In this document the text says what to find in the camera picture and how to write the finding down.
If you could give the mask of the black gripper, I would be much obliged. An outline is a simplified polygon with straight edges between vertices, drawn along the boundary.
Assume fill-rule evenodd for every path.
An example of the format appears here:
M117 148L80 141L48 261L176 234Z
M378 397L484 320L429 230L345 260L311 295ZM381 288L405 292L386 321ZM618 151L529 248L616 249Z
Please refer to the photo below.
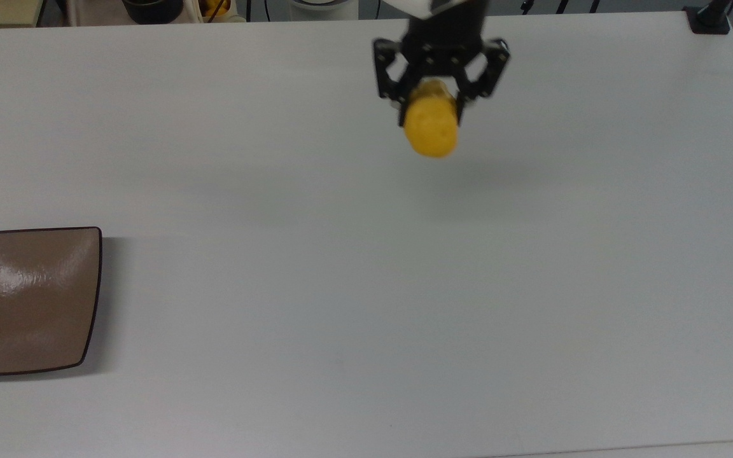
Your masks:
M511 58L509 44L503 38L482 41L489 1L413 1L407 33L401 43L376 38L372 43L376 87L379 98L398 105L398 126L404 127L411 103L411 93L420 82L420 64L445 55L451 63L454 57L454 81L457 85L457 121L463 119L465 108L477 98L491 98L501 75ZM485 58L485 67L471 80L466 67L477 56ZM404 56L407 65L398 80L393 80L389 68Z

